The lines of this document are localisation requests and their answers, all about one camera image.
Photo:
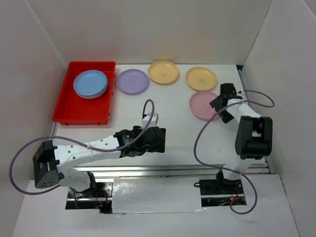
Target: yellow plate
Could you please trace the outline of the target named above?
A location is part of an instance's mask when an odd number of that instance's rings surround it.
[[[187,84],[194,90],[210,90],[217,83],[217,77],[208,68],[196,67],[188,70]]]
[[[169,61],[157,61],[149,67],[148,75],[156,83],[168,84],[178,78],[179,69]]]

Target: cable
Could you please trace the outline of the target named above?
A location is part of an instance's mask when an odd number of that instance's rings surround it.
[[[110,203],[110,202],[108,201],[108,197],[107,197],[105,191],[103,191],[103,189],[99,189],[99,190],[100,190],[100,192],[103,194],[103,196],[105,197],[106,203]]]
[[[238,171],[235,171],[235,170],[232,170],[232,169],[229,169],[229,168],[225,168],[225,167],[221,167],[221,166],[217,166],[217,165],[207,164],[207,163],[201,161],[201,160],[198,158],[198,156],[197,156],[197,145],[198,145],[198,141],[199,141],[199,139],[200,139],[202,133],[204,132],[204,130],[206,129],[206,127],[210,124],[210,122],[212,122],[216,116],[218,116],[221,112],[225,111],[227,108],[229,108],[229,107],[231,107],[231,106],[234,106],[234,105],[240,105],[240,104],[242,104],[242,103],[252,103],[252,104],[260,105],[260,106],[266,107],[266,108],[272,108],[272,107],[275,106],[275,102],[273,101],[273,99],[272,99],[270,96],[266,95],[265,93],[262,93],[262,92],[259,92],[259,91],[254,91],[254,90],[248,90],[248,91],[249,91],[249,92],[259,93],[259,94],[261,94],[261,95],[266,96],[268,99],[270,99],[270,101],[272,102],[272,105],[263,105],[263,104],[260,104],[260,103],[258,103],[258,102],[255,102],[255,101],[243,100],[243,101],[236,102],[236,103],[232,103],[232,104],[230,104],[230,105],[227,105],[227,106],[221,108],[216,114],[214,114],[214,115],[206,122],[206,124],[203,126],[203,128],[201,129],[201,131],[198,133],[197,138],[196,138],[196,141],[195,141],[195,143],[194,143],[194,148],[193,148],[194,157],[195,157],[195,159],[197,160],[197,162],[199,162],[200,164],[205,165],[205,166],[208,166],[208,167],[212,167],[212,168],[215,168],[215,169],[227,170],[227,171],[230,171],[230,172],[233,172],[233,173],[236,173],[236,174],[240,174],[242,177],[244,177],[244,178],[249,182],[249,184],[251,185],[251,187],[252,187],[252,189],[253,189],[253,191],[254,191],[254,194],[255,194],[255,202],[254,202],[253,206],[252,206],[248,211],[246,211],[246,212],[238,212],[238,211],[234,210],[234,209],[232,208],[232,204],[234,203],[234,201],[236,201],[236,200],[238,200],[238,199],[241,199],[241,198],[243,198],[243,197],[237,197],[237,198],[235,198],[234,200],[231,201],[231,203],[230,203],[230,205],[229,205],[229,207],[231,208],[231,210],[232,210],[234,213],[239,214],[239,215],[248,214],[248,213],[250,213],[250,212],[256,207],[257,202],[258,202],[258,194],[257,194],[257,190],[256,190],[255,186],[253,185],[253,183],[250,181],[250,179],[249,179],[246,175],[241,174],[241,173],[238,172]]]
[[[236,197],[239,196],[239,189],[238,188],[235,188],[237,190],[237,194],[236,194]]]
[[[75,189],[73,189],[73,188],[71,188],[71,190],[72,190],[73,193],[74,193],[75,208],[78,209],[77,198],[76,198],[76,191],[75,191]]]
[[[154,116],[154,112],[155,112],[155,104],[154,102],[151,100],[151,99],[148,99],[145,104],[144,104],[144,108],[143,108],[143,114],[145,112],[145,109],[146,109],[146,106],[148,104],[148,102],[150,102],[152,104],[152,112],[150,114],[150,117],[149,117],[149,120],[147,122],[147,124],[145,125],[144,129],[138,134],[138,136],[136,136],[131,142],[127,143],[126,145],[124,146],[121,146],[121,147],[118,147],[118,148],[115,148],[115,149],[108,149],[108,150],[104,150],[104,149],[100,149],[100,148],[96,148],[96,147],[89,147],[90,149],[94,150],[94,151],[98,151],[98,152],[116,152],[116,151],[121,151],[127,147],[129,147],[130,145],[134,144],[147,130],[149,124],[151,123],[152,119],[153,119],[153,116]],[[88,145],[86,145],[85,143],[82,143],[80,141],[77,141],[77,140],[74,140],[74,139],[71,139],[71,138],[68,138],[68,137],[62,137],[62,136],[44,136],[44,137],[39,137],[39,138],[36,138],[28,143],[26,143],[23,147],[21,147],[18,152],[14,155],[11,163],[10,163],[10,166],[9,166],[9,179],[10,179],[10,182],[12,184],[12,186],[17,190],[19,191],[20,193],[23,193],[23,194],[26,194],[26,195],[40,195],[40,194],[45,194],[45,193],[48,193],[54,189],[57,189],[60,185],[57,185],[51,189],[48,189],[48,190],[45,190],[45,191],[42,191],[42,192],[36,192],[36,193],[31,193],[31,192],[28,192],[28,191],[25,191],[25,190],[22,190],[20,189],[16,183],[14,182],[13,180],[13,175],[12,175],[12,170],[13,170],[13,165],[14,165],[14,162],[15,160],[17,159],[17,157],[20,155],[20,153],[25,149],[27,148],[29,145],[31,145],[32,143],[34,142],[37,142],[37,141],[40,141],[40,140],[45,140],[45,139],[61,139],[61,140],[65,140],[65,141],[69,141],[69,142],[73,142],[73,143],[76,143],[80,146],[83,146],[83,147],[86,147]]]
[[[96,198],[95,198],[95,208],[98,207],[98,189],[97,189],[97,193],[96,193]]]

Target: white table surface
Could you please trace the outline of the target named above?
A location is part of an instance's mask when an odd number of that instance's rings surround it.
[[[248,177],[257,189],[258,203],[247,215],[234,214],[228,206],[187,213],[107,215],[100,214],[98,209],[65,210],[67,187],[43,195],[25,195],[13,237],[298,237],[280,177]],[[252,187],[243,178],[242,183],[247,206],[234,206],[240,212],[248,210],[254,202]],[[38,191],[33,180],[27,191]],[[164,200],[166,205],[170,203],[169,199]],[[147,198],[145,204],[154,205],[155,199]]]
[[[150,65],[117,65],[116,76],[127,69],[148,72]],[[123,129],[141,125],[143,105],[147,99],[155,103],[159,114],[158,126],[166,128],[165,153],[146,153],[141,157],[105,159],[87,165],[93,166],[150,166],[150,165],[197,165],[193,156],[193,145],[205,121],[195,117],[190,110],[189,100],[196,93],[185,80],[186,72],[196,66],[211,69],[217,76],[217,85],[211,90],[220,92],[220,84],[233,83],[237,91],[242,90],[235,65],[177,65],[178,79],[170,85],[159,85],[150,80],[147,89],[139,95],[127,95],[115,85],[111,100],[109,124],[106,126],[57,126],[56,135],[66,136],[82,142],[89,142],[113,135]],[[235,138],[238,123],[234,119],[228,124],[221,120],[212,122],[201,136],[197,148],[200,159],[210,164],[226,164],[235,155]],[[56,145],[67,142],[56,140]],[[258,160],[255,164],[264,164]]]

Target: purple plate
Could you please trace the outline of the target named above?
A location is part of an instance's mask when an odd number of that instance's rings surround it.
[[[136,94],[148,85],[148,76],[141,70],[128,69],[117,78],[118,88],[126,94]]]

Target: stacked blue plates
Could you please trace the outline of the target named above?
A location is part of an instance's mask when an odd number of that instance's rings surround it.
[[[94,99],[102,95],[108,87],[106,75],[98,70],[89,70],[79,74],[74,81],[74,90],[84,99]]]

